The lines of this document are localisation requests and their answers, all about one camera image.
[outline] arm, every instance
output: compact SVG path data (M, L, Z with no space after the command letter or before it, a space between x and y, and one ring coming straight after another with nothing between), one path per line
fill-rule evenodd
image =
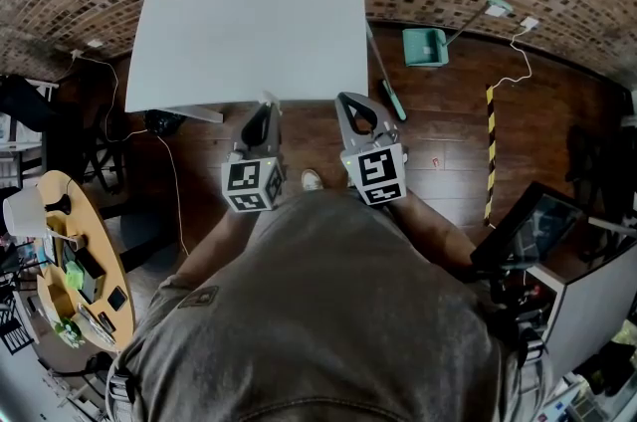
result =
M427 260L450 271L471 266L470 256L476 246L411 190L407 191L407 197L394 199L388 207L400 229Z
M197 245L177 271L190 286L199 286L237 258L246 248L258 212L228 210L219 223Z

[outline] person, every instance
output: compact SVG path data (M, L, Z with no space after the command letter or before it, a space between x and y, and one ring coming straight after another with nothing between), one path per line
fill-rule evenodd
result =
M531 420L545 389L523 406L516 355L450 275L471 267L469 238L412 192L388 214L322 190L314 171L302 182L250 246L258 214L228 211L161 284L110 372L131 404L109 397L111 412Z

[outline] yellow table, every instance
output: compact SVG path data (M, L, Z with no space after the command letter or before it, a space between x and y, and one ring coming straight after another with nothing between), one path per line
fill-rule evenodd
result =
M66 227L66 236L84 235L87 239L87 249L106 272L102 296L91 305L87 305L77 290L65 286L65 273L61 266L49 265L46 267L44 278L47 285L55 284L64 289L69 295L75 310L77 310L78 303L82 302L96 319L99 313L106 313L106 316L115 327L115 332L112 334L115 340L115 348L122 350L132 338L135 327L135 314L126 273L119 260L119 254L108 236L100 212L93 206L80 185L64 172L46 172L42 176L40 183L38 183L38 190L45 204L58 202L65 193L69 195L71 198L71 215L55 211L49 212L47 217L55 216ZM60 251L58 252L58 261L61 261ZM108 296L117 286L121 288L128 298L119 311L115 311L107 301ZM97 347L111 350L111 346L91 332L86 332L84 337Z

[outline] gray t-shirt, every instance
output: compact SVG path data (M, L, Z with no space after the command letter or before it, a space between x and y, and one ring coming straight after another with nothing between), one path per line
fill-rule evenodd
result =
M543 397L521 415L476 293L325 190L194 291L166 280L116 364L136 378L133 418L153 422L523 420Z

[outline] yellow and black striped pole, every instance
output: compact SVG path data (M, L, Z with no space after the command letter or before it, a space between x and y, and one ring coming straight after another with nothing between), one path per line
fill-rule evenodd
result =
M485 226L491 224L491 206L494 201L496 182L496 114L494 111L494 87L487 86L487 116L489 118L489 180L487 181L487 205L485 206Z

